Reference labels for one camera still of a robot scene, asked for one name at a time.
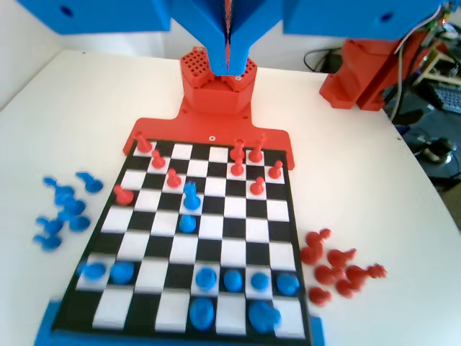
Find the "red mount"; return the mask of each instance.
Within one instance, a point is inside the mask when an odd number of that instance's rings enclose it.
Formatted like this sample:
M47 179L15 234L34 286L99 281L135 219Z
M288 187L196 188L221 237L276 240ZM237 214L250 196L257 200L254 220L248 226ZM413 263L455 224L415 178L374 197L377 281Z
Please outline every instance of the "red mount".
M256 64L249 58L241 76L215 76L205 48L194 47L181 59L184 99L178 116L172 120L138 119L123 152L129 153L139 132L146 138L224 146L233 146L237 138L243 139L246 146L255 146L264 134L264 148L285 150L287 168L293 169L295 161L288 133L257 128L251 123L256 70Z

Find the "wire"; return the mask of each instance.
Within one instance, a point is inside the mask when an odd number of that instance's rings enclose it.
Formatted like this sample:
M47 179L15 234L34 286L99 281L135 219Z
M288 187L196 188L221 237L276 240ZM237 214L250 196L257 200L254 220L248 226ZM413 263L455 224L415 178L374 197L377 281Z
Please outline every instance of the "wire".
M439 5L439 8L435 11L435 13L433 15L431 15L428 19L426 19L423 22L416 25L408 34L406 34L406 36L403 38L402 42L400 42L400 45L398 45L398 47L395 49L394 54L396 54L398 52L398 50L407 41L407 39L411 36L411 34L413 34L415 31L417 31L417 29L419 29L420 27L423 27L424 25L426 25L427 23L432 21L435 17L437 17L437 15L439 14L441 9L442 9L442 5Z

